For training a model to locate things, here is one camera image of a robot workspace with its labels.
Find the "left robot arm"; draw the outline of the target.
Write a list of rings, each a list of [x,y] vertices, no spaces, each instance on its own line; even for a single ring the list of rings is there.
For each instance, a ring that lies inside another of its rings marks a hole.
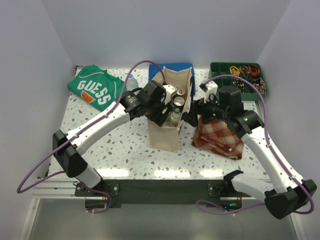
[[[82,155],[99,139],[133,119],[147,117],[162,126],[174,106],[172,97],[177,88],[151,80],[144,88],[125,91],[106,110],[67,133],[56,131],[52,136],[54,157],[69,178],[86,185],[86,191],[99,196],[104,190],[103,178]]]

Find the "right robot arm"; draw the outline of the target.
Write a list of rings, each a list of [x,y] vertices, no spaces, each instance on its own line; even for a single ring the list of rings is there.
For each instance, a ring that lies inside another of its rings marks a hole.
[[[185,119],[192,126],[198,117],[202,123],[213,120],[226,123],[229,130],[254,153],[269,176],[270,183],[251,179],[242,170],[234,170],[223,177],[222,192],[233,197],[238,192],[256,198],[276,218],[295,214],[311,214],[316,183],[304,179],[273,144],[267,121],[253,110],[246,110],[241,93],[234,86],[218,89],[214,84],[201,84],[205,97],[191,102]]]

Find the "Pocari Sweat bottle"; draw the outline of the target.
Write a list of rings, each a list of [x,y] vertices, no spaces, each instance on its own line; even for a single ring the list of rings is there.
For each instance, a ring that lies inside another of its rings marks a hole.
[[[132,91],[134,89],[137,89],[139,87],[138,81],[135,79],[133,74],[130,74],[128,76],[128,80],[126,82],[126,90]]]

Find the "beige canvas tote bag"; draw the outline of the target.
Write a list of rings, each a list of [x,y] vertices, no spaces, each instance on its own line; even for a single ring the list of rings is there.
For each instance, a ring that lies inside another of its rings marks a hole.
[[[183,117],[188,114],[192,99],[192,87],[194,86],[192,68],[175,71],[164,67],[162,72],[157,73],[152,80],[162,85],[172,85],[177,89],[185,89],[183,95],[185,104],[182,107],[179,122],[176,126],[167,123],[158,126],[151,120],[147,121],[149,146],[158,150],[177,152],[180,144],[180,131],[185,122]]]

